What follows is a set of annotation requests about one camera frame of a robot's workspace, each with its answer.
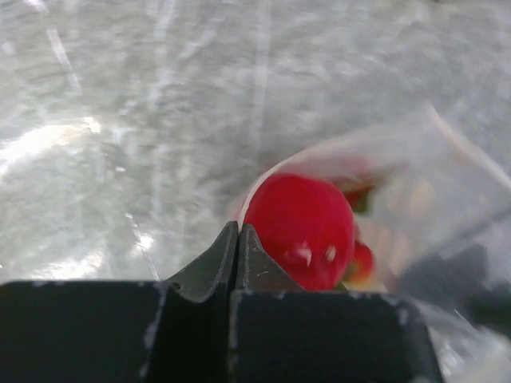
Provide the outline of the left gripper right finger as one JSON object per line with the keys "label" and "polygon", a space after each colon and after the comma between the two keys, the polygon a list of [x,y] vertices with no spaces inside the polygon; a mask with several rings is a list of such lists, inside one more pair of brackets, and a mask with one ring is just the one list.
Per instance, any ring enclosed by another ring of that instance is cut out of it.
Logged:
{"label": "left gripper right finger", "polygon": [[263,250],[239,237],[230,304],[233,382],[440,382],[426,321],[392,294],[302,290]]}

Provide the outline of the polka dot zip bag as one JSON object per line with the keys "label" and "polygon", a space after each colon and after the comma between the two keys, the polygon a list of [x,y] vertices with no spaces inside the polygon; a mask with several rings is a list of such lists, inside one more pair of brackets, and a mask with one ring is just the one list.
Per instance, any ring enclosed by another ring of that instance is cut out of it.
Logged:
{"label": "polka dot zip bag", "polygon": [[448,382],[509,381],[510,178],[477,145],[425,106],[268,172],[354,195],[374,267],[353,267],[343,287],[413,299]]}

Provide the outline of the red toy apple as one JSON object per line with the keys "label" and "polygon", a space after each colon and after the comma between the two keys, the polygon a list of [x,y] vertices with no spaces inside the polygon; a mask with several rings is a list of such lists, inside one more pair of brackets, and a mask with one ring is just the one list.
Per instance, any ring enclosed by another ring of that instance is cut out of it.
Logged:
{"label": "red toy apple", "polygon": [[263,249],[304,289],[332,290],[351,262],[355,220],[330,182],[276,173],[257,189],[244,222]]}

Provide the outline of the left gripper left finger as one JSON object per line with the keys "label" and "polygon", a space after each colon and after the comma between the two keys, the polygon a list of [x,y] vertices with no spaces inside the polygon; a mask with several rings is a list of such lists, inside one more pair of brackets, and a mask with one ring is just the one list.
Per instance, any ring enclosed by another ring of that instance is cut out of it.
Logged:
{"label": "left gripper left finger", "polygon": [[238,226],[164,281],[1,287],[4,382],[224,382]]}

